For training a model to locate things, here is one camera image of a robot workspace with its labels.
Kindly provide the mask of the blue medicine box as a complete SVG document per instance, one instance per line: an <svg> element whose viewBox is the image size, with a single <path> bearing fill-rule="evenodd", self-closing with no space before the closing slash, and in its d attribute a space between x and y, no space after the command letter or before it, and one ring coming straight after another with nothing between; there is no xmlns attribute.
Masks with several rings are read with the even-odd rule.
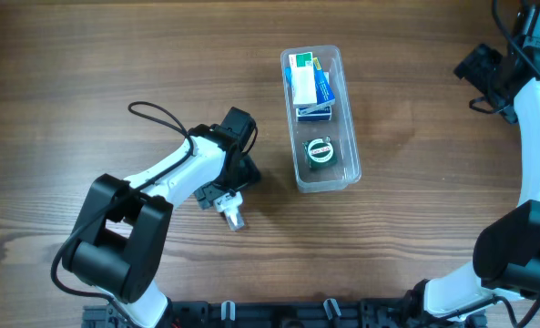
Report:
<svg viewBox="0 0 540 328"><path fill-rule="evenodd" d="M314 79L316 87L317 103L308 108L318 109L327 106L332 106L335 103L335 96L331 89L329 79L326 77L324 70L321 66L321 61L312 54L313 66L314 66ZM286 78L290 83L290 68L285 69Z"/></svg>

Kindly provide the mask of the green Zam-Buk ointment box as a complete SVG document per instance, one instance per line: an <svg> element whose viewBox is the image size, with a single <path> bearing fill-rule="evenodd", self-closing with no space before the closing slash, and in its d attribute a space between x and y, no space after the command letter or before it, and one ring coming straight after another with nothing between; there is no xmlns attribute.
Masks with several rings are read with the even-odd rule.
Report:
<svg viewBox="0 0 540 328"><path fill-rule="evenodd" d="M334 145L329 136L304 141L302 146L310 170L326 169L338 162Z"/></svg>

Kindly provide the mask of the white green medicine box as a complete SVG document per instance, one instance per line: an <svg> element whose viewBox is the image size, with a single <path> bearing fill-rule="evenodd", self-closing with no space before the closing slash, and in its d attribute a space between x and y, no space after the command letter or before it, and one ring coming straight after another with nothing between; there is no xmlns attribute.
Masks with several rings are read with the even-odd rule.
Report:
<svg viewBox="0 0 540 328"><path fill-rule="evenodd" d="M290 54L290 84L292 102L296 108L317 103L312 52Z"/></svg>

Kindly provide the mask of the Hansaplast plaster box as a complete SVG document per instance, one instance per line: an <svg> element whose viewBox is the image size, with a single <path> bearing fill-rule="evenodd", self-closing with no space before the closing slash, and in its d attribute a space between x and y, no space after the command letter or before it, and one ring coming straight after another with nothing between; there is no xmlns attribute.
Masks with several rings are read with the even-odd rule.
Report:
<svg viewBox="0 0 540 328"><path fill-rule="evenodd" d="M320 122L330 121L332 117L332 108L327 106L324 108L297 108L296 120L298 122Z"/></svg>

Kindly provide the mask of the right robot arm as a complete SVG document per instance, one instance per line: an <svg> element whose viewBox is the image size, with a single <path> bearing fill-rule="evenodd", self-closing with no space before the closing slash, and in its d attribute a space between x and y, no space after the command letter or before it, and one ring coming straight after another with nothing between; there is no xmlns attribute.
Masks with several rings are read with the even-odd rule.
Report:
<svg viewBox="0 0 540 328"><path fill-rule="evenodd" d="M522 2L513 29L504 26L496 2L491 14L507 42L505 54L481 44L453 72L482 94L470 109L484 102L486 115L520 128L519 201L480 233L471 261L405 294L403 326L465 326L502 303L511 325L525 327L540 310L540 5Z"/></svg>

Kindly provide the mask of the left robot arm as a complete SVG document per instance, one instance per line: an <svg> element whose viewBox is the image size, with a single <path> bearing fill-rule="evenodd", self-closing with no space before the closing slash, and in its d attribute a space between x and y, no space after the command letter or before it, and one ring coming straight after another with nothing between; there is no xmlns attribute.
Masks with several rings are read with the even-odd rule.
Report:
<svg viewBox="0 0 540 328"><path fill-rule="evenodd" d="M189 196L222 213L233 231L244 225L241 190L260 180L250 158L258 134L253 117L231 108L220 124L169 127L182 146L155 166L118 179L104 174L90 186L73 231L53 259L51 278L63 292L106 300L87 306L85 327L205 327L209 305L172 302L155 282L173 210ZM66 287L58 268L95 287Z"/></svg>

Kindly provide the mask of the white spray bottle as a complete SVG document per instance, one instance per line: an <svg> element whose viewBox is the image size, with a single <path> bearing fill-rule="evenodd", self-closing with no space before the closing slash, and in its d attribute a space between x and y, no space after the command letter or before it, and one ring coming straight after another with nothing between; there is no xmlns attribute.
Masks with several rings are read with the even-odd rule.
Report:
<svg viewBox="0 0 540 328"><path fill-rule="evenodd" d="M216 211L224 215L232 231L238 231L245 227L245 220L239 211L242 202L243 198L240 192L228 192L213 202Z"/></svg>

